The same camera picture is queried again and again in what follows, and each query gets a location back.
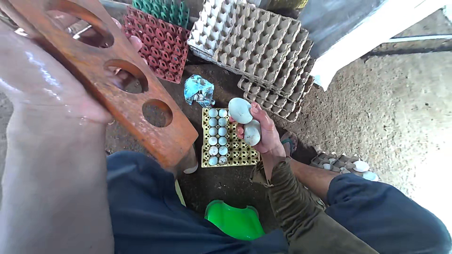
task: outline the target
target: leg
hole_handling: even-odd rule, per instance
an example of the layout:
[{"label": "leg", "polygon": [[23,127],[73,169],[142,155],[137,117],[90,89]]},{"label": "leg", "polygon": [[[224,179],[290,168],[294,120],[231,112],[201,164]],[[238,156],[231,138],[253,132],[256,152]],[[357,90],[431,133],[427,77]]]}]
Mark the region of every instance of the leg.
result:
[{"label": "leg", "polygon": [[394,186],[354,174],[335,177],[326,213],[379,253],[446,254],[451,237],[431,212]]},{"label": "leg", "polygon": [[107,158],[108,201],[117,253],[255,253],[182,206],[174,175],[141,153]]}]

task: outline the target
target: egg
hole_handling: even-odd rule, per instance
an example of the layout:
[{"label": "egg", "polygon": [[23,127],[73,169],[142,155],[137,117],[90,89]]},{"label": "egg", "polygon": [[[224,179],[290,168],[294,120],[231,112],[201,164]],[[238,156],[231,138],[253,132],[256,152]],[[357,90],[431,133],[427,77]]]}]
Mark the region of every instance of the egg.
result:
[{"label": "egg", "polygon": [[370,168],[369,164],[367,164],[367,162],[362,161],[362,160],[357,160],[357,161],[353,162],[353,164],[356,165],[356,168],[354,168],[354,170],[357,172],[368,171]]},{"label": "egg", "polygon": [[217,137],[212,136],[209,138],[209,145],[214,146],[217,144],[217,142],[218,142]]},{"label": "egg", "polygon": [[210,157],[210,159],[209,159],[209,165],[210,166],[214,166],[217,163],[218,163],[218,158],[217,157],[215,157],[215,156]]},{"label": "egg", "polygon": [[220,155],[226,155],[227,154],[227,147],[226,146],[220,146],[220,148],[218,149],[218,153]]},{"label": "egg", "polygon": [[232,118],[238,123],[246,124],[253,120],[250,113],[251,104],[242,98],[237,97],[230,100],[228,110]]},{"label": "egg", "polygon": [[226,128],[220,127],[220,128],[218,129],[218,135],[224,136],[224,135],[226,135],[226,134],[227,134]]},{"label": "egg", "polygon": [[326,170],[330,170],[330,169],[331,169],[331,164],[329,164],[329,163],[325,163],[325,164],[323,164],[322,166],[323,166],[323,168],[326,169]]},{"label": "egg", "polygon": [[377,182],[378,181],[378,175],[374,172],[370,172],[370,171],[366,171],[363,173],[363,178],[373,181],[373,182]]},{"label": "egg", "polygon": [[218,115],[218,110],[216,110],[215,108],[211,108],[209,109],[209,116],[212,118],[216,118]]},{"label": "egg", "polygon": [[217,155],[217,154],[218,154],[218,148],[217,148],[216,146],[211,146],[211,147],[209,148],[209,154],[210,154],[211,156]]},{"label": "egg", "polygon": [[210,136],[215,136],[217,133],[218,133],[217,128],[215,128],[215,127],[210,127],[210,129],[209,129],[209,135],[210,135]]},{"label": "egg", "polygon": [[255,146],[260,141],[260,123],[257,120],[251,120],[243,126],[244,140],[250,146]]},{"label": "egg", "polygon": [[227,110],[225,110],[224,108],[220,109],[220,110],[218,111],[218,115],[219,115],[221,118],[225,118],[225,117],[227,116]]},{"label": "egg", "polygon": [[226,163],[227,163],[227,157],[226,156],[220,156],[220,158],[218,159],[218,164],[224,165]]},{"label": "egg", "polygon": [[217,123],[218,123],[218,121],[215,118],[209,119],[209,126],[214,127],[217,125]]},{"label": "egg", "polygon": [[225,137],[221,136],[221,137],[218,139],[218,143],[219,143],[221,146],[224,146],[224,145],[227,143],[227,139],[226,139]]},{"label": "egg", "polygon": [[227,124],[226,118],[220,118],[220,119],[218,119],[218,125],[219,125],[219,126],[223,127],[223,126],[226,126],[226,124]]}]

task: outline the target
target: green plastic egg tray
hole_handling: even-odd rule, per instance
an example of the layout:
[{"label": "green plastic egg tray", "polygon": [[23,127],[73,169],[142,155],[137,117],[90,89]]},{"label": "green plastic egg tray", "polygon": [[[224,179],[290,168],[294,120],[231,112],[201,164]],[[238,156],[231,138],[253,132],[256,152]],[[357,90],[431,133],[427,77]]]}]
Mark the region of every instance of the green plastic egg tray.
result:
[{"label": "green plastic egg tray", "polygon": [[[227,166],[244,166],[244,165],[256,165],[260,161],[260,154],[258,151],[256,151],[253,147],[246,144],[243,140],[237,137],[237,134],[235,133],[235,128],[237,126],[237,123],[231,123],[229,122],[229,115],[227,115],[225,118],[227,120],[227,124],[225,126],[227,133],[224,136],[227,139],[226,147],[228,149],[227,154],[225,155],[227,157],[227,162],[224,165],[220,165],[217,163],[216,165],[210,166],[209,165],[209,129],[211,126],[209,126],[209,109],[211,108],[203,108],[202,109],[202,131],[203,131],[203,140],[204,144],[202,145],[202,156],[201,156],[201,167],[203,168],[213,168],[213,167],[227,167]],[[218,143],[215,145],[216,147],[220,148],[221,145]]]}]

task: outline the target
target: dirt ground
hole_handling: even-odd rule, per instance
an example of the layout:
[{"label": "dirt ground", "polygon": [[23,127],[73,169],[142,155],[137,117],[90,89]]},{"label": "dirt ground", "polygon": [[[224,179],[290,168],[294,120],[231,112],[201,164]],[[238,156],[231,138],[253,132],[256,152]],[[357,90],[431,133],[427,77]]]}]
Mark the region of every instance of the dirt ground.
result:
[{"label": "dirt ground", "polygon": [[[437,12],[407,29],[403,36],[428,33],[452,33],[452,26]],[[435,51],[439,46],[432,43],[381,45],[372,51],[377,56],[357,59],[339,70],[326,92],[312,89],[295,123],[271,117],[281,133],[293,131],[307,146],[359,154],[382,182],[396,186],[450,227],[446,210],[440,204],[451,191],[443,158],[452,148],[452,52],[385,53],[392,48],[433,47]],[[197,103],[187,105],[183,96],[183,82],[191,74],[199,74],[215,85],[216,107],[227,107],[231,98],[241,97],[243,92],[237,87],[239,76],[212,64],[186,66],[181,84],[162,81],[202,134],[201,107]],[[11,103],[0,94],[1,170],[11,113]],[[195,146],[201,150],[200,138]],[[146,153],[127,130],[114,122],[107,128],[106,151],[122,150]],[[312,152],[303,150],[297,155],[308,163]],[[276,228],[264,188],[248,181],[250,171],[251,166],[199,168],[193,174],[183,175],[179,183],[187,206],[203,214],[214,199],[235,207],[252,205],[257,208],[265,231]]]}]

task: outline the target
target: wooden egg board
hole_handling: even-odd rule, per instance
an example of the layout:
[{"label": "wooden egg board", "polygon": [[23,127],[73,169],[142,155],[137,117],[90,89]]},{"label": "wooden egg board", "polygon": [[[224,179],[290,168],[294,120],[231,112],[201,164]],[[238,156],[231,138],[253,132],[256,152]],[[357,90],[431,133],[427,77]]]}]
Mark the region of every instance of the wooden egg board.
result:
[{"label": "wooden egg board", "polygon": [[[64,65],[163,168],[175,166],[185,157],[198,132],[99,1],[3,0],[0,8]],[[102,35],[103,45],[94,47],[73,39],[67,29],[60,27],[62,24],[52,19],[49,11],[86,21]],[[105,75],[109,67],[130,72],[140,81],[143,92],[131,94],[116,87]],[[163,112],[163,127],[146,120],[144,105],[156,106]]]},{"label": "wooden egg board", "polygon": [[260,161],[260,154],[258,151],[256,151],[253,147],[246,144],[243,140],[237,137],[237,134],[235,133],[235,128],[237,126],[237,123],[231,123],[229,122],[229,116],[226,116],[227,124],[225,126],[227,130],[227,134],[225,135],[225,138],[227,139],[226,147],[228,149],[228,153],[225,155],[228,160],[227,163],[224,165],[216,164],[213,166],[209,165],[209,129],[211,128],[209,126],[209,109],[211,108],[203,108],[202,109],[202,131],[203,131],[203,145],[202,145],[202,155],[201,155],[201,167],[202,168],[214,168],[214,167],[228,167],[228,166],[245,166],[245,165],[256,165]]}]

